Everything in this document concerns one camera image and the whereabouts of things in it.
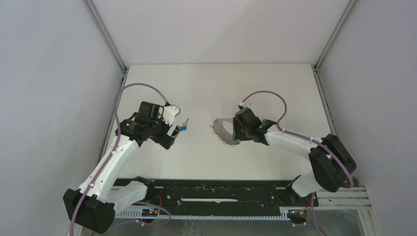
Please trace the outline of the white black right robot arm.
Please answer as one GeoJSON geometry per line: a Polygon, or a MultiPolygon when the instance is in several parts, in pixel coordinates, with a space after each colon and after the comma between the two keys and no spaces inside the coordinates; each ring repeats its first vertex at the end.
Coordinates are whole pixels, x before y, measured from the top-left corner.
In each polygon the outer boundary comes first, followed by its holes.
{"type": "Polygon", "coordinates": [[[300,205],[307,195],[319,190],[337,192],[352,187],[352,173],[357,164],[340,139],[333,134],[307,137],[281,128],[275,121],[260,120],[248,107],[233,117],[233,139],[276,146],[297,154],[310,162],[312,170],[296,177],[286,192],[288,203],[300,205]]]}

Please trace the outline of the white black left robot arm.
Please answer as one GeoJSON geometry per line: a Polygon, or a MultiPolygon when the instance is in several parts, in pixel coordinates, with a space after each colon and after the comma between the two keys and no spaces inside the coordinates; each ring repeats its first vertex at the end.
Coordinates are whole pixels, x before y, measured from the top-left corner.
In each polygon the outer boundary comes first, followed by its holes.
{"type": "Polygon", "coordinates": [[[164,106],[143,101],[139,110],[118,123],[116,135],[105,156],[76,189],[67,189],[63,202],[72,224],[78,224],[95,233],[109,230],[115,216],[131,204],[140,201],[149,205],[155,200],[155,191],[143,180],[133,180],[125,187],[113,190],[119,174],[141,145],[151,139],[169,149],[181,132],[173,127],[181,109],[173,104],[164,106]]]}

